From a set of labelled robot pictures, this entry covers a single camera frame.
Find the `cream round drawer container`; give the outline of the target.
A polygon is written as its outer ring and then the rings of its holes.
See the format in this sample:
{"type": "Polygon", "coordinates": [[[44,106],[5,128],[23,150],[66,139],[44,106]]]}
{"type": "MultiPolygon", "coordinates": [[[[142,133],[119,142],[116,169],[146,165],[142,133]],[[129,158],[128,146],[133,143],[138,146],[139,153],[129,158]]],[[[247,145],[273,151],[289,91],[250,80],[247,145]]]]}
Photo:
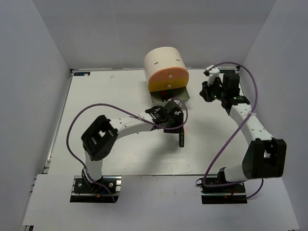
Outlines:
{"type": "Polygon", "coordinates": [[[148,52],[143,60],[147,89],[153,105],[165,105],[161,91],[167,91],[171,98],[187,102],[189,72],[180,52],[173,47],[159,47],[148,52]]]}

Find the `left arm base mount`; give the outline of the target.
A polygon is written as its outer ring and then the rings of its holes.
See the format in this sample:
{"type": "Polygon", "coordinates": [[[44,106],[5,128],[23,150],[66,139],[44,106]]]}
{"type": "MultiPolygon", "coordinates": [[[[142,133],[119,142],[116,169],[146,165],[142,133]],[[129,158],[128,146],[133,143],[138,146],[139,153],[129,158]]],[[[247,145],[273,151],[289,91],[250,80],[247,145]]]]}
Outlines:
{"type": "Polygon", "coordinates": [[[112,195],[102,186],[94,183],[88,184],[81,176],[75,176],[70,196],[71,203],[115,203],[120,195],[121,176],[105,176],[101,179],[112,195]]]}

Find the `orange highlighter marker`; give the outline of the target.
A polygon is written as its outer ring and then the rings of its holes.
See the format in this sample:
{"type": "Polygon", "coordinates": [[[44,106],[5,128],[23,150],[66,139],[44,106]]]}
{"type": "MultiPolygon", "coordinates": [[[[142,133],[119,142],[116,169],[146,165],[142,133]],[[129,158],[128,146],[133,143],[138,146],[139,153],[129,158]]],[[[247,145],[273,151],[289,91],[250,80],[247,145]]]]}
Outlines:
{"type": "Polygon", "coordinates": [[[185,145],[185,131],[182,129],[179,133],[179,147],[183,148],[185,145]]]}

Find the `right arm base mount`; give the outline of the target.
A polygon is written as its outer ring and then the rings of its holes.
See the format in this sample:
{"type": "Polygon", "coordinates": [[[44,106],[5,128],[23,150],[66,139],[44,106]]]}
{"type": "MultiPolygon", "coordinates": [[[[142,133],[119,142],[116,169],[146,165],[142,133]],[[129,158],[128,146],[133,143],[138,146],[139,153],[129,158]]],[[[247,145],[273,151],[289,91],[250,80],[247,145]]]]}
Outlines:
{"type": "Polygon", "coordinates": [[[246,191],[243,184],[227,187],[205,187],[202,178],[196,180],[196,185],[201,188],[203,205],[230,205],[247,204],[246,191]]]}

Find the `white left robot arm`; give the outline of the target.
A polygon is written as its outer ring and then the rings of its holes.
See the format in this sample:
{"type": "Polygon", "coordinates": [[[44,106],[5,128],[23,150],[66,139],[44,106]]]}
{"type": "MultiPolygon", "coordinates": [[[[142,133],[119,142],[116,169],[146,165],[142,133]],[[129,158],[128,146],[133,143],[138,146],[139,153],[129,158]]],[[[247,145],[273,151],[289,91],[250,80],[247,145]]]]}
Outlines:
{"type": "Polygon", "coordinates": [[[125,136],[162,129],[164,133],[179,134],[180,147],[183,147],[183,125],[187,119],[182,106],[180,100],[170,99],[164,106],[154,106],[138,115],[129,114],[118,119],[98,116],[81,136],[86,154],[86,167],[83,169],[85,186],[91,192],[101,188],[103,159],[109,155],[114,143],[125,136]]]}

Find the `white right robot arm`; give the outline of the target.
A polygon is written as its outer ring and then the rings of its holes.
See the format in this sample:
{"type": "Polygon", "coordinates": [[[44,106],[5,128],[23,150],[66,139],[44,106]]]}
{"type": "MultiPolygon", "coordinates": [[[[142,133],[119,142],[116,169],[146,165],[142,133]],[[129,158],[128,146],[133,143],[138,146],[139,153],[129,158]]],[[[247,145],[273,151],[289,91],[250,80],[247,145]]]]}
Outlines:
{"type": "Polygon", "coordinates": [[[223,192],[230,191],[235,184],[247,180],[280,178],[283,175],[287,144],[274,138],[253,113],[250,101],[240,95],[240,77],[236,73],[205,74],[208,81],[202,83],[200,95],[206,102],[221,101],[221,106],[236,122],[244,135],[248,149],[241,163],[223,167],[217,174],[213,186],[223,192]]]}

